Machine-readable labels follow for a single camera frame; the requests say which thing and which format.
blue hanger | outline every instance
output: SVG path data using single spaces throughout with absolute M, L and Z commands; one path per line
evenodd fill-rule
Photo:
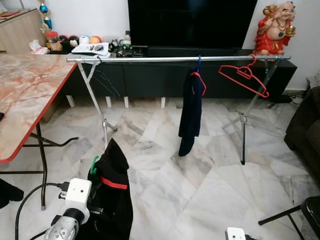
M 201 55 L 199 55 L 199 59 L 198 59 L 198 67 L 196 68 L 196 71 L 199 73 L 200 71 L 200 66 L 201 66 Z

marble floor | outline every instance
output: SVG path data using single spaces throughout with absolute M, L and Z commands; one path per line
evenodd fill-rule
M 297 106 L 259 100 L 247 126 L 247 164 L 240 164 L 239 123 L 221 128 L 239 116 L 250 100 L 204 99 L 200 136 L 190 154 L 177 154 L 182 99 L 112 101 L 107 108 L 99 100 L 109 122 L 108 129 L 127 157 L 134 219 L 131 240 L 223 240 L 227 227 L 243 228 L 261 240 L 298 240 L 290 221 L 258 225 L 258 220 L 320 195 L 308 166 L 284 143 L 285 129 Z M 88 98 L 75 98 L 76 107 L 65 102 L 42 135 L 56 142 L 78 136 L 79 140 L 61 148 L 45 149 L 48 182 L 86 178 L 94 156 L 103 152 L 101 122 Z M 23 148 L 1 170 L 40 170 L 39 149 Z M 3 179 L 28 193 L 41 183 L 41 175 L 2 175 Z M 64 204 L 59 190 L 48 187 L 47 209 L 40 210 L 40 192 L 26 203 L 20 216 L 20 239 L 27 240 L 45 230 Z M 14 223 L 20 203 L 0 209 L 1 240 L 14 239 Z M 293 214 L 306 239 L 317 239 L 301 212 Z

green clip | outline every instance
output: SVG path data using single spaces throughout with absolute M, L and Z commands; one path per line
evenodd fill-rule
M 97 172 L 97 168 L 95 167 L 95 164 L 96 164 L 96 161 L 97 161 L 98 158 L 99 158 L 99 156 L 95 156 L 94 159 L 93 159 L 93 162 L 92 162 L 91 167 L 90 167 L 90 174 L 91 175 L 94 175 Z

clothes hanger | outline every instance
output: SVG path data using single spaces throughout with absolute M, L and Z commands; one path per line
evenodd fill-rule
M 218 71 L 218 73 L 220 73 L 221 75 L 223 75 L 224 77 L 232 80 L 233 82 L 235 82 L 236 84 L 239 84 L 240 86 L 250 90 L 251 92 L 254 92 L 255 94 L 258 94 L 260 95 L 261 97 L 263 98 L 267 98 L 269 97 L 269 93 L 267 92 L 267 88 L 266 86 L 255 76 L 253 75 L 252 73 L 252 70 L 250 69 L 251 66 L 253 66 L 256 61 L 257 61 L 257 58 L 255 55 L 253 54 L 250 54 L 249 56 L 252 56 L 253 57 L 253 62 L 252 63 L 249 63 L 247 66 L 240 66 L 240 67 L 237 67 L 237 66 L 232 66 L 232 65 L 221 65 L 220 66 L 220 69 Z M 254 89 L 252 89 L 251 87 L 248 87 L 246 85 L 244 85 L 243 83 L 237 81 L 236 79 L 233 79 L 232 77 L 228 76 L 227 74 L 223 73 L 222 72 L 222 69 L 223 68 L 233 68 L 233 69 L 236 69 L 236 73 L 239 74 L 240 76 L 250 80 L 250 79 L 254 79 L 256 80 L 260 86 L 263 88 L 263 92 L 258 92 Z
M 201 75 L 199 73 L 200 72 L 200 65 L 201 65 L 201 56 L 199 56 L 198 67 L 196 68 L 196 71 L 191 73 L 190 76 L 196 75 L 200 79 L 202 85 L 204 86 L 204 90 L 202 92 L 202 96 L 204 96 L 206 93 L 206 90 L 207 90 L 207 86 L 206 86 L 205 82 L 202 80 Z

white wall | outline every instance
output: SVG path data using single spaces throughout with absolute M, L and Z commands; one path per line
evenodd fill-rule
M 262 10 L 270 4 L 286 0 L 258 0 L 247 32 L 243 48 L 252 49 L 253 39 L 258 30 L 258 22 L 264 17 Z M 306 77 L 320 70 L 320 0 L 293 0 L 296 17 L 293 25 L 296 36 L 285 54 L 292 56 L 298 66 L 287 89 L 306 89 Z M 19 9 L 19 0 L 2 0 L 10 10 Z M 23 0 L 26 8 L 38 8 L 37 0 Z M 51 10 L 55 31 L 65 35 L 99 35 L 102 37 L 124 36 L 129 27 L 128 0 L 46 0 Z

